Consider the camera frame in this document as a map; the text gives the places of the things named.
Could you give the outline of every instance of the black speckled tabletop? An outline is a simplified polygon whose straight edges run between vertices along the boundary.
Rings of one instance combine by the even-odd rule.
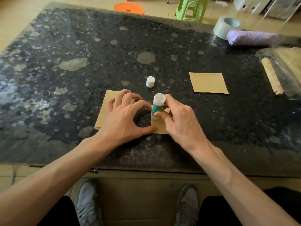
[[[46,165],[96,133],[106,90],[191,106],[208,139],[246,175],[301,177],[301,102],[275,96],[258,47],[213,26],[50,3],[0,56],[0,163]],[[301,45],[299,38],[286,43]],[[189,72],[223,73],[230,95],[194,93]],[[146,87],[147,76],[156,79]],[[140,110],[135,122],[150,125]],[[115,149],[99,168],[203,173],[169,135]]]

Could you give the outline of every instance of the gray sneaker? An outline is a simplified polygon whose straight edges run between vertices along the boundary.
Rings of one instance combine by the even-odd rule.
[[[195,226],[198,220],[199,195],[194,185],[185,185],[178,197],[174,226]]]
[[[81,226],[103,226],[101,191],[97,180],[87,178],[77,194],[77,218]]]

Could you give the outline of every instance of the glue stick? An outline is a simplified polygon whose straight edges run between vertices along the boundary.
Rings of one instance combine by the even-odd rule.
[[[151,117],[154,120],[158,120],[159,117],[155,117],[154,113],[158,112],[158,111],[162,111],[163,110],[163,105],[165,103],[165,96],[162,93],[157,93],[154,97],[153,97],[153,110],[151,112]]]

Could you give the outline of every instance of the forearm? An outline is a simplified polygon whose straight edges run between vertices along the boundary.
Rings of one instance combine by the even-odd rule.
[[[299,225],[210,143],[191,155],[219,188],[243,225]]]
[[[86,139],[71,152],[0,193],[3,225],[38,224],[107,152],[105,143],[97,142],[95,138]]]

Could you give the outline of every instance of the left hand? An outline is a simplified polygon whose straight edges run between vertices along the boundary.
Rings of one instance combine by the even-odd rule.
[[[136,99],[137,102],[130,105],[132,99]],[[152,110],[151,105],[140,95],[131,93],[127,89],[120,91],[116,98],[108,101],[108,116],[95,137],[101,135],[105,141],[109,141],[111,149],[114,149],[133,139],[155,132],[156,127],[139,128],[133,121],[135,114],[143,106],[147,110]]]

